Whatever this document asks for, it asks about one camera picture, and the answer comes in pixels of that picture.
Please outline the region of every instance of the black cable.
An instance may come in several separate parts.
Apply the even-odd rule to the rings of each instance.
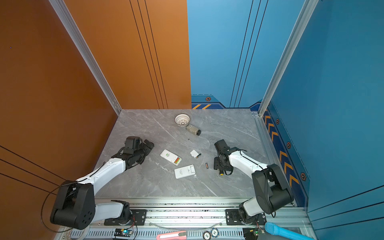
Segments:
[[[255,46],[253,47],[253,52],[252,52],[252,56],[251,56],[251,61],[250,61],[249,66],[248,66],[247,75],[245,76],[245,80],[244,80],[243,90],[241,91],[240,100],[239,100],[239,104],[237,105],[237,107],[240,106],[241,97],[243,96],[245,83],[246,83],[246,81],[247,81],[247,77],[248,77],[248,73],[249,73],[249,68],[251,67],[253,54],[255,53],[256,43],[257,43],[257,40],[259,39],[260,29],[262,28],[262,24],[263,24],[263,20],[264,20],[264,15],[265,15],[265,10],[266,10],[267,5],[268,5],[268,0],[267,0],[267,2],[266,2],[266,4],[265,4],[265,9],[264,9],[264,14],[263,14],[262,22],[260,23],[259,32],[257,33]]]
[[[95,173],[97,173],[98,170],[100,170],[101,167],[99,167],[99,168],[96,170],[96,172],[92,173],[89,177],[92,177]]]
[[[161,75],[161,69],[160,69],[159,57],[157,56],[156,45],[155,45],[155,39],[154,39],[154,37],[153,37],[151,21],[149,20],[149,13],[148,13],[148,8],[147,8],[147,2],[144,0],[144,3],[145,3],[145,8],[147,9],[147,16],[148,16],[149,27],[151,28],[151,34],[152,34],[152,40],[153,40],[153,46],[155,47],[155,54],[156,54],[156,58],[157,58],[157,65],[159,66],[159,72],[160,72],[161,84],[163,85],[164,98],[166,99],[166,105],[167,105],[167,108],[168,108],[167,95],[166,95],[166,90],[164,89],[163,77],[162,77],[162,75]]]
[[[149,70],[149,65],[148,65],[148,61],[147,61],[147,56],[145,55],[144,45],[143,45],[143,42],[141,41],[141,36],[140,36],[140,32],[139,32],[139,27],[137,26],[136,17],[135,17],[135,13],[133,12],[133,7],[132,7],[131,0],[129,0],[129,3],[131,4],[132,14],[133,14],[133,18],[135,19],[136,28],[137,28],[137,33],[139,34],[139,38],[140,38],[140,42],[141,42],[141,47],[143,48],[144,57],[145,57],[145,62],[147,63],[149,76],[151,77],[152,87],[153,87],[153,91],[155,92],[155,97],[156,97],[157,106],[158,106],[159,109],[160,109],[159,100],[157,99],[156,90],[155,90],[155,85],[153,84],[151,71]]]
[[[137,237],[137,233],[139,232],[139,230],[137,229],[137,224],[136,224],[136,235],[135,237],[133,238],[133,240],[135,240],[135,238]]]
[[[30,163],[32,163],[32,164],[38,166],[39,168],[42,168],[42,169],[46,170],[47,172],[50,172],[50,173],[52,173],[53,175],[55,175],[55,176],[57,176],[57,177],[59,177],[59,178],[61,178],[61,179],[64,179],[64,178],[60,177],[59,175],[54,174],[53,172],[51,172],[51,171],[49,171],[49,170],[43,168],[42,166],[39,166],[39,165],[37,165],[36,163],[34,163],[34,162],[32,162],[32,161],[29,161],[29,160],[26,159],[25,157],[22,157],[22,156],[20,156],[19,154],[15,153],[15,152],[12,152],[12,151],[9,150],[8,148],[5,148],[5,147],[3,147],[3,146],[1,146],[1,145],[0,145],[0,147],[3,148],[3,149],[5,149],[5,150],[7,150],[8,152],[11,152],[11,153],[15,154],[15,155],[18,156],[18,157],[21,157],[22,159],[24,159],[24,160],[26,160],[26,161],[28,161],[28,162],[30,162]]]
[[[231,107],[231,104],[232,104],[232,98],[233,98],[233,92],[235,91],[236,78],[237,78],[237,73],[238,73],[238,71],[239,71],[241,55],[243,54],[243,48],[244,48],[244,43],[245,43],[245,36],[247,35],[248,24],[249,24],[249,18],[251,17],[251,12],[252,12],[252,6],[253,6],[253,0],[252,0],[252,4],[251,4],[251,9],[249,10],[249,16],[248,16],[247,27],[245,28],[245,34],[244,34],[244,40],[243,40],[243,46],[241,47],[240,59],[239,59],[239,64],[237,65],[237,71],[236,71],[236,76],[235,76],[235,83],[233,84],[233,90],[232,90],[231,102],[229,103],[229,107]]]
[[[44,223],[44,221],[43,221],[43,208],[44,208],[45,202],[47,201],[47,198],[49,197],[49,195],[50,195],[50,194],[56,195],[56,194],[53,193],[53,191],[57,190],[57,189],[60,188],[60,187],[64,187],[64,186],[67,186],[67,185],[71,185],[71,184],[76,184],[76,183],[82,182],[82,181],[84,181],[84,180],[86,180],[86,179],[88,179],[88,178],[85,178],[85,179],[80,180],[80,181],[78,181],[78,182],[71,182],[71,183],[68,183],[68,184],[64,184],[64,185],[58,186],[57,188],[53,189],[51,192],[48,193],[48,195],[47,195],[47,196],[45,197],[45,199],[44,199],[43,205],[41,206],[41,212],[40,212],[40,220],[41,220],[41,223],[43,224],[43,226],[44,226],[47,230],[49,230],[49,231],[51,231],[51,232],[54,232],[54,233],[63,233],[63,232],[67,232],[67,231],[73,229],[73,228],[70,228],[70,229],[67,229],[67,230],[65,230],[65,231],[55,231],[55,230],[52,230],[52,229],[50,229],[49,227],[47,227],[47,225],[45,225],[45,223]]]
[[[157,74],[156,74],[155,64],[153,63],[153,58],[152,58],[151,48],[150,48],[150,46],[149,46],[149,41],[148,41],[147,31],[145,30],[145,25],[144,25],[143,15],[141,14],[141,9],[140,9],[139,0],[137,0],[137,5],[139,6],[139,11],[140,11],[140,16],[141,16],[141,21],[143,22],[143,27],[144,27],[145,38],[147,39],[149,55],[151,56],[152,66],[153,66],[153,71],[155,72],[155,77],[156,77],[157,87],[158,87],[158,89],[159,89],[159,94],[160,94],[161,104],[163,105],[163,109],[164,109],[163,98],[162,98],[162,96],[161,96],[161,92],[160,92],[159,81],[157,80]]]
[[[261,1],[259,2],[259,7],[257,8],[257,13],[256,13],[256,18],[255,18],[255,23],[253,24],[253,29],[252,29],[252,33],[251,33],[251,39],[249,40],[247,54],[245,55],[245,61],[244,61],[243,71],[242,71],[242,73],[241,73],[240,82],[239,82],[239,88],[237,89],[237,94],[236,94],[235,103],[234,103],[233,107],[236,106],[237,96],[238,96],[238,94],[239,94],[239,89],[240,89],[240,85],[241,85],[241,79],[243,78],[243,73],[244,73],[244,69],[245,69],[245,64],[247,63],[249,47],[251,46],[252,37],[253,37],[253,31],[255,30],[256,20],[257,20],[257,16],[258,16],[258,14],[259,14],[259,9],[260,9],[260,4],[261,4]]]
[[[31,186],[31,187],[35,187],[35,188],[37,188],[37,189],[43,190],[44,192],[48,192],[48,191],[47,191],[47,190],[45,190],[45,189],[42,189],[42,188],[36,187],[36,186],[34,186],[34,185],[32,185],[32,184],[29,184],[29,183],[23,182],[23,181],[21,181],[21,180],[18,180],[18,179],[14,178],[14,177],[11,177],[11,176],[8,176],[8,175],[5,175],[5,174],[3,174],[3,173],[0,173],[0,175],[3,175],[3,176],[6,176],[6,177],[9,177],[9,178],[11,178],[11,179],[13,179],[13,180],[16,180],[16,181],[18,181],[18,182],[22,182],[22,183],[25,183],[26,185],[29,185],[29,186]]]
[[[45,178],[42,178],[42,177],[40,177],[40,176],[37,176],[36,174],[33,174],[33,173],[31,173],[31,172],[29,172],[29,171],[27,171],[27,170],[25,170],[25,169],[22,169],[21,167],[18,167],[18,166],[16,166],[16,165],[13,165],[12,163],[7,162],[7,161],[5,161],[5,160],[3,160],[3,159],[1,159],[1,158],[0,158],[0,160],[3,161],[3,162],[8,163],[9,165],[12,165],[12,166],[14,166],[14,167],[17,167],[17,168],[20,169],[20,170],[23,170],[23,171],[25,171],[25,172],[27,172],[27,173],[30,173],[30,174],[32,174],[32,175],[38,177],[38,178],[41,178],[41,179],[43,179],[43,180],[46,180]],[[57,185],[56,183],[54,183],[54,182],[51,182],[51,181],[48,181],[48,180],[46,180],[46,181],[47,181],[47,182],[50,182],[50,183],[52,183],[52,184],[54,184],[54,185],[56,185],[56,186],[58,186],[58,185]]]

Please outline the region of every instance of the wire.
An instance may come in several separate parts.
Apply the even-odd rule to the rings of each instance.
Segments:
[[[87,179],[87,178],[85,178],[85,179],[83,179],[83,180],[80,180],[80,181],[78,181],[78,182],[71,182],[71,183],[68,183],[68,184],[64,184],[64,185],[58,186],[57,188],[53,189],[52,191],[50,191],[50,192],[48,193],[48,195],[47,195],[47,196],[45,197],[45,199],[44,199],[43,205],[41,206],[41,212],[40,212],[40,220],[41,220],[41,223],[43,224],[43,226],[44,226],[47,230],[49,230],[49,231],[51,231],[51,232],[54,232],[54,233],[63,233],[63,232],[66,232],[66,231],[69,231],[69,230],[72,230],[72,229],[73,229],[73,228],[70,228],[70,229],[67,229],[67,230],[64,230],[64,231],[55,231],[55,230],[52,230],[52,229],[50,229],[49,227],[47,227],[47,225],[45,225],[45,223],[44,223],[44,221],[43,221],[43,208],[44,208],[45,202],[47,201],[47,198],[49,197],[49,195],[53,194],[53,191],[59,189],[60,187],[64,187],[64,186],[67,186],[67,185],[71,185],[71,184],[79,183],[79,182],[84,181],[84,180],[86,180],[86,179]]]
[[[90,175],[90,177],[92,177],[94,174],[96,174],[97,171],[100,170],[101,167],[99,167],[99,168],[96,170],[96,172],[92,173],[92,174]]]
[[[18,157],[21,157],[22,159],[24,159],[24,160],[26,160],[26,161],[28,161],[28,162],[30,162],[30,163],[32,163],[32,164],[38,166],[39,168],[42,168],[42,169],[46,170],[45,168],[43,168],[43,167],[37,165],[36,163],[34,163],[34,162],[32,162],[32,161],[29,161],[29,160],[26,159],[25,157],[22,157],[22,156],[20,156],[19,154],[15,153],[15,152],[12,152],[12,151],[9,150],[8,148],[5,148],[5,147],[3,147],[3,146],[1,146],[1,145],[0,145],[0,147],[3,148],[3,149],[5,149],[5,150],[7,150],[8,152],[11,152],[11,153],[15,154],[15,155],[18,156]],[[49,170],[46,170],[46,171],[52,173],[53,175],[55,175],[55,176],[57,176],[57,177],[59,177],[59,178],[61,178],[61,179],[66,180],[65,178],[62,178],[62,177],[60,177],[59,175],[56,175],[56,174],[54,174],[53,172],[51,172],[51,171],[49,171]]]
[[[23,181],[21,181],[21,180],[18,180],[18,179],[14,178],[14,177],[11,177],[11,176],[8,176],[8,175],[5,175],[5,174],[3,174],[3,173],[0,173],[0,175],[3,175],[3,176],[5,176],[5,177],[9,177],[10,179],[16,180],[16,181],[18,181],[18,182],[22,182],[22,183],[25,183],[26,185],[29,185],[29,186],[31,186],[31,187],[35,187],[35,188],[37,188],[37,189],[43,190],[44,192],[48,192],[48,191],[47,191],[47,190],[45,190],[45,189],[42,189],[42,188],[36,187],[36,186],[34,186],[34,185],[32,185],[32,184],[29,184],[29,183],[23,182]]]
[[[219,225],[219,224],[222,223],[222,222],[219,222],[219,223],[217,223],[217,224],[215,224],[215,225],[212,225],[212,226],[210,226],[210,227],[206,227],[206,228],[189,228],[189,229],[184,229],[184,228],[168,228],[168,227],[162,227],[162,226],[159,226],[159,225],[154,224],[154,223],[152,223],[152,222],[149,222],[149,223],[150,223],[151,225],[154,225],[154,226],[158,227],[158,228],[163,228],[163,229],[167,229],[167,230],[176,230],[176,231],[190,231],[190,230],[194,230],[194,231],[202,231],[202,230],[211,229],[211,228],[213,228],[213,227]]]
[[[27,170],[25,170],[25,169],[23,169],[23,168],[21,168],[21,167],[18,167],[18,166],[16,166],[16,165],[13,165],[12,163],[7,162],[6,160],[3,160],[3,159],[0,159],[0,160],[3,161],[3,162],[5,162],[5,163],[8,163],[8,164],[11,165],[11,166],[17,167],[18,169],[23,170],[24,172],[30,173],[30,174],[32,174],[32,175],[34,175],[34,176],[36,176],[36,177],[38,177],[38,178],[40,178],[40,179],[46,180],[45,178],[42,178],[42,177],[40,177],[40,176],[37,176],[36,174],[33,174],[33,173],[31,173],[31,172],[29,172],[29,171],[27,171]],[[51,181],[48,181],[48,180],[46,180],[46,181],[47,181],[47,182],[50,182],[50,183],[52,183],[52,184],[54,184],[54,185],[56,185],[56,186],[58,186],[58,185],[57,185],[56,183],[54,183],[54,182],[51,182]]]
[[[135,235],[135,237],[133,238],[133,240],[135,240],[135,238],[137,237],[137,233],[139,232],[139,230],[137,229],[137,224],[136,224],[136,235]]]

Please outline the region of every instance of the aluminum frame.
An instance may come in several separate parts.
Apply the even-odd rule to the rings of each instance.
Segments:
[[[299,13],[299,17],[296,20],[291,35],[289,36],[288,42],[285,45],[283,54],[281,55],[280,61],[277,64],[276,70],[272,76],[272,79],[260,104],[258,111],[259,116],[262,117],[264,115],[264,112],[269,102],[271,101],[277,86],[279,85],[284,71],[287,68],[289,61],[291,60],[293,52],[295,51],[297,44],[299,43],[300,38],[303,35],[305,28],[307,27],[307,24],[313,14],[317,3],[318,0],[306,0],[304,2],[303,7],[301,8],[301,11]]]
[[[71,13],[65,5],[65,2],[63,0],[49,0],[49,2],[51,3],[53,9],[55,10],[68,34],[72,38],[73,43],[76,45],[85,63],[88,65],[88,68],[91,70],[97,83],[100,85],[100,88],[107,97],[109,103],[115,110],[116,114],[119,115],[121,112],[121,106],[110,85],[108,84],[107,79],[101,71],[98,63],[96,62],[96,59],[94,58],[91,50],[89,49],[85,39],[83,38],[83,35],[77,27]]]

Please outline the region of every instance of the blue floor trim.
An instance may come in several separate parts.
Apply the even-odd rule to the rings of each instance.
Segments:
[[[192,95],[192,109],[231,109],[226,108],[213,95]],[[261,101],[253,104],[249,108],[251,111],[259,110]]]

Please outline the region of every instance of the orange chevron stripe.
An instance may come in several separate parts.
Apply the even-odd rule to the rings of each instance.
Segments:
[[[286,154],[285,152],[280,151],[280,162],[281,162],[281,156],[282,156],[282,155],[288,157],[287,154]]]
[[[273,142],[273,136],[274,136],[274,135],[279,136],[279,135],[277,134],[277,132],[272,131],[272,142]]]
[[[285,174],[287,174],[287,167],[289,167],[290,169],[293,170],[293,167],[291,165],[289,165],[287,162],[284,163],[284,172]]]
[[[292,180],[294,180],[295,182],[297,182],[297,184],[300,184],[300,183],[299,183],[299,180],[297,180],[294,176],[289,175],[289,186],[290,186],[290,187],[292,187]]]
[[[271,132],[271,127],[274,127],[274,125],[272,123],[268,123],[268,132]]]
[[[207,107],[211,106],[211,104],[208,104],[207,106],[203,107],[202,109],[207,109]]]
[[[267,119],[267,118],[271,119],[270,116],[265,116],[265,125],[266,125],[266,119]]]

